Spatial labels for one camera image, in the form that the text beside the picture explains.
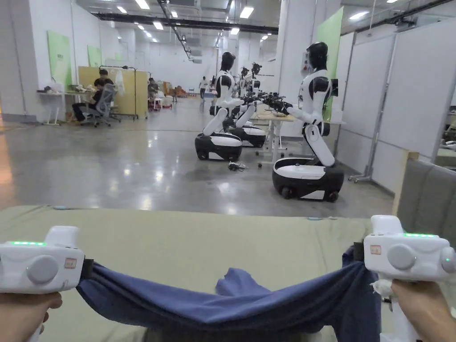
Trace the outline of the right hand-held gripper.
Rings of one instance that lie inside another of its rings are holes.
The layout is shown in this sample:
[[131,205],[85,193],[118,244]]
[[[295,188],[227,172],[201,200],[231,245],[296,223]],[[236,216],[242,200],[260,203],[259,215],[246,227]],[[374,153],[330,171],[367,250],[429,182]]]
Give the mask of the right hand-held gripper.
[[374,215],[372,234],[363,240],[364,265],[377,274],[371,284],[381,298],[391,300],[395,329],[381,333],[381,342],[417,342],[417,332],[394,298],[392,281],[447,281],[456,272],[456,253],[448,240],[428,233],[405,233],[396,216]]

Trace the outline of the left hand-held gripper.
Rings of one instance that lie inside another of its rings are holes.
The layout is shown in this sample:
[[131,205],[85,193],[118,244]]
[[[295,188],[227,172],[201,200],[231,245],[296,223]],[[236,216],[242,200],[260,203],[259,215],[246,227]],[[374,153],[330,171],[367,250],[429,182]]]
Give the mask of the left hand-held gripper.
[[76,246],[79,228],[53,226],[44,241],[0,245],[0,292],[47,294],[76,288],[90,278],[94,261]]

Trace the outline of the person's left hand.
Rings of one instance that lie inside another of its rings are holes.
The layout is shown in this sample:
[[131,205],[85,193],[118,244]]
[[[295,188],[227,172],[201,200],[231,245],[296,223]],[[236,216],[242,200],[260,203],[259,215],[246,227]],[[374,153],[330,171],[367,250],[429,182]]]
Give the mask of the person's left hand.
[[60,293],[23,295],[0,294],[0,340],[26,342],[49,319],[50,309],[62,306]]

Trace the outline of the person's right hand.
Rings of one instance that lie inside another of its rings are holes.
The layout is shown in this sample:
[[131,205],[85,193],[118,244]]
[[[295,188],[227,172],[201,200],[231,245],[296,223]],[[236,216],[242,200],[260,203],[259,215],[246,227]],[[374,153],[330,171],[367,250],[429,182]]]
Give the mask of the person's right hand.
[[456,321],[437,283],[393,280],[391,289],[423,342],[456,340]]

